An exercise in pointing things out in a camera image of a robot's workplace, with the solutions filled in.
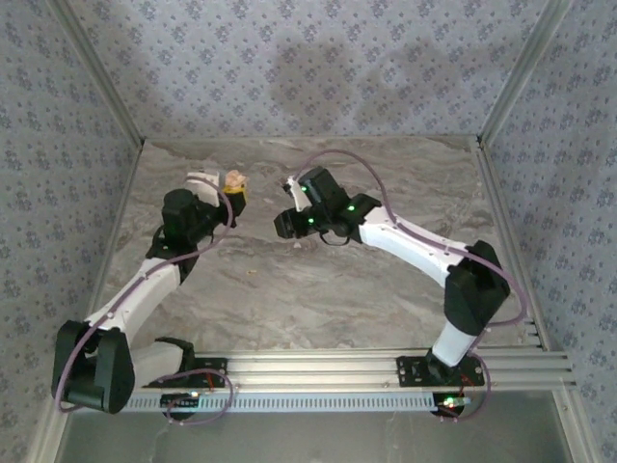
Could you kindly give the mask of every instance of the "marble surface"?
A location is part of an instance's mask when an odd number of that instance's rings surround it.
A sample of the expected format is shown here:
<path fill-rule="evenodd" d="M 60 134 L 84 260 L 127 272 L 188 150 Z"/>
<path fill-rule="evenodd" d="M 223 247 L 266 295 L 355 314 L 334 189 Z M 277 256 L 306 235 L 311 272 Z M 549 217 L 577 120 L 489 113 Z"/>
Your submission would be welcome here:
<path fill-rule="evenodd" d="M 284 179 L 310 153 L 341 148 L 365 156 L 401 216 L 464 242 L 500 245 L 466 137 L 238 139 L 148 142 L 121 222 L 104 300 L 137 270 L 160 225 L 163 196 L 190 170 L 237 169 L 249 177 L 248 205 L 222 245 L 203 255 L 183 286 L 157 308 L 135 346 L 158 336 L 192 341 L 199 351 L 337 347 L 424 347 L 444 323 L 443 290 L 405 262 L 358 244 L 329 247 L 318 237 L 277 237 L 273 219 L 293 204 Z M 329 155 L 350 196 L 379 197 L 351 158 Z M 512 296 L 496 319 L 516 315 Z M 487 344 L 526 342 L 523 326 L 492 330 Z"/>

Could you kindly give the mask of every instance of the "patterned wallpaper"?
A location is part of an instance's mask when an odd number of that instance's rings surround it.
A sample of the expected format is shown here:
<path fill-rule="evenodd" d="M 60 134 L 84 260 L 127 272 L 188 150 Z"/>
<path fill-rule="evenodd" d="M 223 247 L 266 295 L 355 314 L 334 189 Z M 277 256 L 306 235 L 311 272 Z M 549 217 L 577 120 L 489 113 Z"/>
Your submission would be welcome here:
<path fill-rule="evenodd" d="M 0 461 L 49 397 L 59 326 L 83 313 L 134 149 L 43 0 L 0 2 Z"/>
<path fill-rule="evenodd" d="M 479 132 L 545 0 L 69 0 L 146 138 Z"/>
<path fill-rule="evenodd" d="M 578 1 L 492 146 L 550 330 L 617 462 L 617 4 Z"/>

